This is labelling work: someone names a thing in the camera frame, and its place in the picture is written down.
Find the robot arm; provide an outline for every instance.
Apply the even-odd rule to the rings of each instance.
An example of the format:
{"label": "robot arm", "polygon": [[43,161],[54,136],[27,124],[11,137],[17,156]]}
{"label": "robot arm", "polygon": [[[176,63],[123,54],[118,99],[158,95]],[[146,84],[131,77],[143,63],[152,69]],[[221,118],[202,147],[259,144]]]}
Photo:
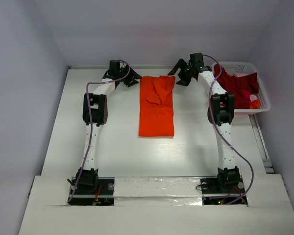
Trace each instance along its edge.
{"label": "robot arm", "polygon": [[97,151],[102,127],[108,119],[107,97],[116,89],[121,81],[126,86],[131,87],[138,83],[136,79],[141,78],[142,77],[130,68],[129,65],[121,68],[120,60],[113,60],[110,61],[109,70],[103,76],[102,84],[93,92],[88,93],[90,108],[87,94],[84,95],[83,120],[86,123],[84,157],[76,174],[76,178],[72,181],[68,180],[74,187],[69,201],[72,199],[75,190],[77,190],[79,194],[95,193],[99,190]]}
{"label": "robot arm", "polygon": [[[210,90],[211,84],[214,81],[215,77],[211,71],[203,71],[198,74],[198,79],[199,82],[203,84],[205,89],[207,91]],[[213,87],[212,87],[212,94],[214,94],[214,99],[216,97],[220,97],[220,95],[226,95],[227,91],[222,88],[222,86],[218,83],[215,82]],[[219,132],[225,137],[228,142],[231,141],[231,121],[230,123],[220,123],[220,125],[217,127],[219,129]],[[217,144],[218,144],[218,152],[219,152],[219,164],[218,164],[218,169],[224,170],[225,168],[227,169],[235,169],[236,162],[234,159],[234,154],[233,150],[223,141],[223,139],[220,137],[218,132],[216,131],[216,127],[213,126],[215,133],[216,133],[216,138],[217,138]]]}
{"label": "robot arm", "polygon": [[[108,82],[111,80],[112,79],[104,78],[104,79],[102,79],[102,82]],[[95,110],[98,110],[98,112],[100,112],[100,113],[104,113],[106,115],[106,118],[107,118],[107,114],[108,114],[108,112],[106,110],[106,108],[107,108],[106,107],[106,99],[115,88],[116,88],[116,84],[111,82],[111,83],[101,84],[92,93],[90,93],[90,96],[91,96],[90,102],[91,102],[91,104],[93,104],[93,108],[95,108]],[[99,104],[100,97],[102,97],[101,100],[103,100],[104,102]],[[86,102],[84,101],[84,106],[87,106],[86,110],[88,110],[87,100],[86,100]],[[96,118],[97,116],[98,115],[96,115],[96,114],[93,116],[93,124],[94,124],[93,125],[93,136],[92,136],[92,140],[90,143],[88,154],[86,156],[87,159],[86,159],[86,162],[84,165],[84,170],[94,169],[95,171],[96,170],[98,171],[97,149],[98,149],[98,140],[100,138],[100,133],[101,133],[103,125],[100,123],[100,119]],[[91,126],[89,124],[87,124],[86,125],[86,140],[85,140],[84,155],[83,155],[84,157],[86,155],[86,151],[87,151],[88,145],[89,145],[90,132],[91,132]]]}
{"label": "robot arm", "polygon": [[[215,80],[212,70],[210,67],[204,65],[203,55],[201,53],[191,54],[190,57],[191,59],[188,64],[183,59],[180,59],[173,70],[170,71],[169,75],[175,74],[177,69],[180,68],[181,70],[178,76],[181,80],[178,81],[177,84],[188,86],[191,79],[195,78],[199,80],[206,91],[209,92]],[[219,193],[219,191],[216,191],[216,188],[219,188],[221,192],[229,192],[233,186],[236,186],[240,182],[240,172],[234,159],[233,150],[223,141],[219,133],[231,143],[231,123],[234,117],[234,94],[228,93],[217,81],[213,84],[211,94],[213,94],[210,98],[213,117],[208,110],[208,119],[210,123],[213,124],[217,138],[219,152],[218,175],[216,180],[201,179],[201,184],[207,185],[205,188],[202,187],[202,192]]]}

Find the red wire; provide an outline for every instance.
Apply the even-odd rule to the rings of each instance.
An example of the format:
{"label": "red wire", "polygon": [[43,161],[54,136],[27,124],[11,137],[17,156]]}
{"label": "red wire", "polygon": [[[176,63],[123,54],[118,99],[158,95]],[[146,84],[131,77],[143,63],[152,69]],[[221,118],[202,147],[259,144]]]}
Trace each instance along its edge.
{"label": "red wire", "polygon": [[98,188],[98,192],[97,192],[96,195],[95,195],[95,199],[94,199],[93,203],[94,203],[94,202],[97,202],[97,200],[98,200],[98,196],[99,196],[100,191],[101,191],[101,188],[102,188],[102,185],[99,186],[99,188]]}
{"label": "red wire", "polygon": [[236,187],[236,186],[233,186],[233,188],[237,191],[237,192],[239,192],[239,194],[240,194],[240,196],[241,196],[241,191]]}

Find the cable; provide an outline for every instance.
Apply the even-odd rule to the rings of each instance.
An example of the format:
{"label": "cable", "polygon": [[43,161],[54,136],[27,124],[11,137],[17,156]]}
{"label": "cable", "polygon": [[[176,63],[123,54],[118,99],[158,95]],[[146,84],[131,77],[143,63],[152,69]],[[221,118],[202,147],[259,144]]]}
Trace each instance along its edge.
{"label": "cable", "polygon": [[196,186],[196,190],[201,191],[201,189],[199,189],[198,187],[201,187],[201,185],[197,185],[197,186]]}
{"label": "cable", "polygon": [[241,191],[240,191],[236,186],[233,186],[233,188],[234,188],[237,192],[239,192],[240,196],[242,195]]}
{"label": "cable", "polygon": [[92,142],[92,136],[93,136],[93,117],[92,117],[92,108],[91,108],[91,105],[90,105],[90,100],[89,100],[89,92],[88,92],[88,87],[89,85],[92,85],[92,84],[107,84],[107,83],[111,83],[111,82],[118,82],[118,81],[122,81],[123,79],[125,79],[128,75],[129,75],[129,72],[131,70],[131,67],[130,65],[124,61],[124,60],[119,60],[121,62],[124,62],[128,65],[128,71],[127,71],[127,74],[121,78],[118,78],[116,80],[111,80],[111,81],[106,81],[106,82],[89,82],[87,83],[86,85],[86,97],[87,97],[87,104],[88,104],[88,112],[89,112],[89,120],[90,120],[90,137],[89,137],[89,142],[88,142],[88,147],[87,147],[87,150],[86,150],[86,153],[85,153],[85,156],[84,156],[84,160],[83,160],[83,163],[82,163],[82,166],[81,166],[81,170],[79,171],[79,174],[77,176],[77,179],[76,179],[76,182],[75,182],[75,185],[74,185],[74,188],[73,188],[73,192],[70,196],[70,198],[68,199],[68,202],[70,202],[75,194],[75,191],[77,189],[77,185],[79,183],[79,180],[80,180],[80,177],[82,175],[82,172],[83,172],[83,169],[84,169],[84,166],[85,166],[85,162],[86,162],[86,158],[87,158],[87,155],[88,155],[88,152],[89,152],[89,149],[90,149],[90,144]]}
{"label": "cable", "polygon": [[98,201],[98,196],[99,196],[99,194],[100,194],[101,188],[102,188],[102,185],[99,186],[99,188],[98,188],[98,192],[97,192],[96,195],[95,195],[95,199],[94,199],[93,203],[96,203],[96,202]]}
{"label": "cable", "polygon": [[[217,77],[213,80],[213,82],[211,83],[211,86],[210,86],[210,89],[209,89],[209,111],[210,111],[210,115],[211,115],[211,117],[213,117],[214,115],[213,115],[213,112],[212,112],[212,104],[211,104],[211,101],[210,101],[210,98],[211,98],[211,95],[212,95],[212,87],[213,87],[213,85],[214,85],[214,83],[216,82],[216,80],[221,76],[221,73],[222,73],[222,66],[219,64],[219,62],[218,61],[216,61],[213,57],[211,57],[211,56],[209,56],[209,55],[204,55],[203,54],[203,56],[206,56],[206,57],[208,57],[208,58],[210,58],[210,59],[212,59],[212,60],[214,60],[218,65],[219,65],[219,67],[220,67],[220,73],[217,75]],[[241,195],[241,196],[238,196],[238,198],[237,199],[234,199],[233,201],[231,201],[231,202],[229,202],[229,203],[226,203],[227,205],[229,205],[229,204],[232,204],[232,203],[234,203],[234,202],[236,202],[236,201],[238,201],[238,200],[240,200],[240,199],[242,199],[247,193],[248,193],[248,191],[250,190],[250,188],[251,188],[251,186],[252,186],[252,184],[253,184],[253,182],[254,182],[254,169],[253,169],[253,167],[252,167],[252,165],[250,164],[250,162],[245,158],[245,157],[243,157],[224,137],[223,137],[223,135],[220,133],[220,131],[219,131],[219,129],[218,129],[218,126],[217,126],[217,124],[216,124],[216,122],[215,122],[215,119],[214,118],[211,118],[211,120],[212,120],[212,123],[213,123],[213,125],[214,125],[214,128],[215,128],[215,130],[217,131],[217,133],[219,134],[219,136],[221,137],[221,139],[223,139],[223,141],[237,154],[237,155],[239,155],[245,162],[247,162],[247,164],[249,165],[249,167],[250,167],[250,170],[251,170],[251,180],[250,180],[250,184],[249,184],[249,186],[248,186],[248,188],[247,188],[247,190]]]}

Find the screw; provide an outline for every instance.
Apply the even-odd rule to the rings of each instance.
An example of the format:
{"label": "screw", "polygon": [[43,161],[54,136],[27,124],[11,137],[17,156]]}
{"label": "screw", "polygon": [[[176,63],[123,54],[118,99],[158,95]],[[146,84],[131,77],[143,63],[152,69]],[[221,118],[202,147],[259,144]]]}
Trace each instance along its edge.
{"label": "screw", "polygon": [[113,190],[114,189],[114,184],[108,184],[108,190]]}
{"label": "screw", "polygon": [[206,183],[206,182],[202,182],[202,183],[201,183],[201,189],[203,189],[203,190],[208,189],[208,187],[207,187],[207,183]]}
{"label": "screw", "polygon": [[239,187],[240,189],[243,189],[243,188],[244,188],[244,184],[243,184],[242,182],[239,182],[239,183],[237,184],[237,187]]}

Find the laundry basket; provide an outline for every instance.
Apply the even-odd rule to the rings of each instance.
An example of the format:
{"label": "laundry basket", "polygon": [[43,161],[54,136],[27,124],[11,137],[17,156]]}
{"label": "laundry basket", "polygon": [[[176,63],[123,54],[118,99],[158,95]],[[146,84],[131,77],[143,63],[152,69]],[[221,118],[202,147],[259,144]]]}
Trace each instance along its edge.
{"label": "laundry basket", "polygon": [[[219,63],[229,75],[233,75],[235,72],[243,72],[246,74],[252,74],[254,72],[257,72],[255,66],[251,63],[245,63],[245,62],[219,62]],[[216,63],[212,65],[213,72],[215,72],[214,71],[215,65]],[[259,74],[257,78],[259,83],[259,92],[257,94],[257,98],[260,101],[260,108],[259,109],[235,109],[234,112],[236,114],[252,115],[252,114],[256,114],[260,112],[266,112],[270,109],[270,102]]]}

